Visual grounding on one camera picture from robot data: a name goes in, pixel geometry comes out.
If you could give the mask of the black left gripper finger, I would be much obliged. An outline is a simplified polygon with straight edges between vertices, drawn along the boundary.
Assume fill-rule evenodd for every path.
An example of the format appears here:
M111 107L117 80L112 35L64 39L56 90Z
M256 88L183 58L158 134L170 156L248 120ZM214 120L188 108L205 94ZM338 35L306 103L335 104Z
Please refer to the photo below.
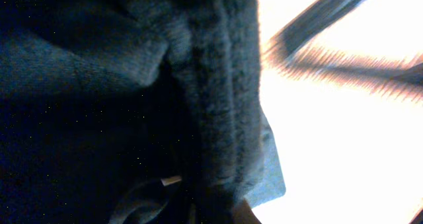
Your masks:
M185 224L189 204L181 176L150 178L129 189L119 200L109 224Z

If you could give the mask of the black t-shirt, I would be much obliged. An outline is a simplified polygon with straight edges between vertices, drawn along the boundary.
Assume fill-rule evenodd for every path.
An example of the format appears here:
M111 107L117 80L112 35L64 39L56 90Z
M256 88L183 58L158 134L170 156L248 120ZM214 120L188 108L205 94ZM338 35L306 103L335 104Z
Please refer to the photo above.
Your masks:
M258 0L1 0L1 222L108 223L181 176L187 223L257 223Z

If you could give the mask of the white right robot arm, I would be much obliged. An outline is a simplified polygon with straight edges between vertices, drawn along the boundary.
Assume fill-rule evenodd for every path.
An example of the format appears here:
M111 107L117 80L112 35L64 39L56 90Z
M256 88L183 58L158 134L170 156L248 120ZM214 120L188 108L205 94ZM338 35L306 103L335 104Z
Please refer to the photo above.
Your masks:
M317 0L268 41L267 54L289 57L366 0Z

